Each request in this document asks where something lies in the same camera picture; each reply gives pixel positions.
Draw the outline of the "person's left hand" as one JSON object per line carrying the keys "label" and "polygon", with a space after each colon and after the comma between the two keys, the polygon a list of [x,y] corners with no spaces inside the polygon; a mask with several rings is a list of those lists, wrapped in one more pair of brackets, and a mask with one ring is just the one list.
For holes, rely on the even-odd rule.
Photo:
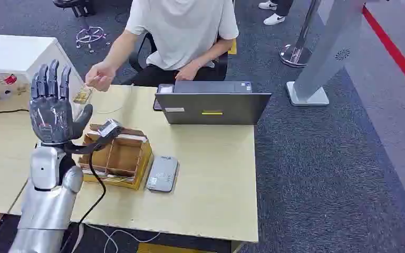
{"label": "person's left hand", "polygon": [[198,62],[190,62],[182,67],[175,76],[176,81],[192,81],[200,70]]}

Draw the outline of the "person's right hand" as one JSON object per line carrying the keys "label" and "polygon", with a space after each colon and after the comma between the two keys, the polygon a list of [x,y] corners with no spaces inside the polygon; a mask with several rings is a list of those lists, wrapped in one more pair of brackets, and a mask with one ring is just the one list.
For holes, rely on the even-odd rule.
{"label": "person's right hand", "polygon": [[111,64],[102,61],[93,65],[85,76],[85,85],[100,92],[106,92],[115,78],[116,70]]}

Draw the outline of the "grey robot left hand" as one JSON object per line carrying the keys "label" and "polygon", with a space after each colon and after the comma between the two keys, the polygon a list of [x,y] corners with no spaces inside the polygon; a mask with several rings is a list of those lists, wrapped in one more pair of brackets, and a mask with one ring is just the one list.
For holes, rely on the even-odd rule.
{"label": "grey robot left hand", "polygon": [[65,66],[58,82],[59,61],[42,64],[31,82],[29,113],[32,129],[45,144],[59,144],[79,139],[89,123],[93,106],[87,104],[73,117],[70,103],[69,78],[71,68]]}

